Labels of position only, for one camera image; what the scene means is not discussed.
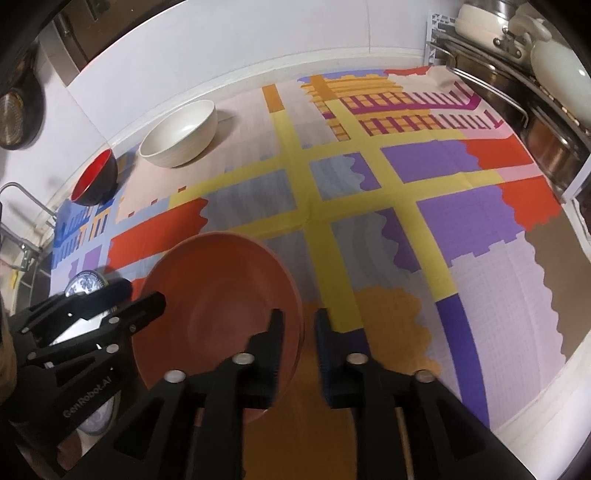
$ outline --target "patterned tablecloth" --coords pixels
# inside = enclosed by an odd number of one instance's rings
[[[113,201],[64,204],[51,282],[92,268],[138,290],[167,250],[212,230],[275,251],[307,337],[288,393],[246,430],[253,478],[354,477],[348,413],[317,388],[321,306],[359,350],[434,371],[492,429],[589,330],[591,267],[565,214],[509,126],[444,67],[314,75],[217,108],[198,160],[165,170],[133,149]]]

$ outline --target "pot handle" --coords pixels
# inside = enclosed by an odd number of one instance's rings
[[[528,115],[528,113],[525,111],[525,109],[519,104],[517,103],[516,100],[513,100],[513,98],[511,98],[509,95],[507,95],[505,92],[502,92],[501,90],[499,90],[496,87],[493,87],[492,85],[489,85],[488,83],[486,83],[484,80],[480,80],[480,78],[478,77],[474,77],[474,75],[468,73],[468,72],[464,72],[463,70],[460,70],[459,68],[456,67],[456,57],[453,53],[451,53],[450,51],[446,50],[443,47],[440,47],[439,45],[437,45],[435,42],[428,42],[430,46],[432,46],[433,48],[435,48],[435,50],[440,51],[441,53],[444,53],[445,55],[447,55],[452,61],[450,62],[450,65],[447,65],[447,69],[452,72],[455,73],[456,75],[458,75],[459,77],[462,77],[472,83],[476,83],[478,86],[488,90],[489,92],[493,93],[494,95],[496,95],[497,97],[499,97],[501,100],[504,100],[506,103],[508,103],[509,105],[511,105],[515,110],[517,110],[519,113],[521,113],[521,115],[523,115],[523,127],[526,128],[527,125],[530,123],[530,116]]]
[[[509,20],[507,28],[514,35],[529,33],[534,40],[550,41],[552,33],[540,20],[529,15],[517,14]]]

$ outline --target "orange bowl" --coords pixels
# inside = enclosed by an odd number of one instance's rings
[[[132,337],[139,374],[148,388],[171,369],[187,375],[213,370],[264,332],[272,309],[284,312],[278,394],[289,385],[303,340],[300,295],[290,273],[266,246],[230,232],[191,237],[168,251],[145,280],[142,294],[166,297],[164,314]],[[263,412],[245,412],[245,421]]]

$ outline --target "silver rivet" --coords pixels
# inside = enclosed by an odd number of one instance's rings
[[[251,353],[237,353],[232,357],[232,362],[237,365],[250,365],[255,360],[255,356]]]
[[[347,355],[347,363],[351,365],[363,365],[368,362],[368,356],[363,353],[350,353]]]
[[[429,370],[418,370],[414,374],[415,378],[421,383],[431,383],[435,380],[435,375],[433,375]]]
[[[168,370],[164,374],[164,379],[168,383],[181,383],[185,378],[187,378],[187,375],[180,370]]]

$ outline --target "yellow cross pattern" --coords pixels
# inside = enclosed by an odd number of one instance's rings
[[[331,223],[339,219],[393,208],[427,279],[434,301],[457,293],[445,259],[417,202],[503,183],[503,178],[495,170],[482,170],[403,183],[381,148],[432,140],[462,140],[465,136],[459,130],[447,129],[372,137],[341,100],[326,99],[325,104],[344,127],[350,140],[303,149],[287,111],[277,111],[277,106],[274,105],[269,109],[272,112],[269,114],[281,147],[278,155],[237,168],[173,194],[168,208],[182,205],[223,187],[284,169],[290,182],[296,210],[259,219],[232,230],[261,240],[302,230],[322,302],[330,312],[333,327],[340,332],[359,329],[363,322],[331,227]],[[310,162],[356,152],[361,153],[381,188],[323,200],[310,170]]]

